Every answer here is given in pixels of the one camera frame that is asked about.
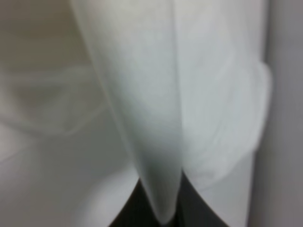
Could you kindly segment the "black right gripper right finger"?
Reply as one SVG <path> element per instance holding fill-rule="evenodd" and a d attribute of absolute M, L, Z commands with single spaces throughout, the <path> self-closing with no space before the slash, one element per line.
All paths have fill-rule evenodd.
<path fill-rule="evenodd" d="M 177 209 L 170 227 L 227 227 L 228 225 L 207 205 L 185 174 L 181 178 Z"/>

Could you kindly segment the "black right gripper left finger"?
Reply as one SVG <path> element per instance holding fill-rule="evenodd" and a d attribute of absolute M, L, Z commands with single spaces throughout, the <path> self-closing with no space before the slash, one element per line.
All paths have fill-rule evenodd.
<path fill-rule="evenodd" d="M 110 227 L 159 227 L 142 183 L 138 180 L 131 196 Z"/>

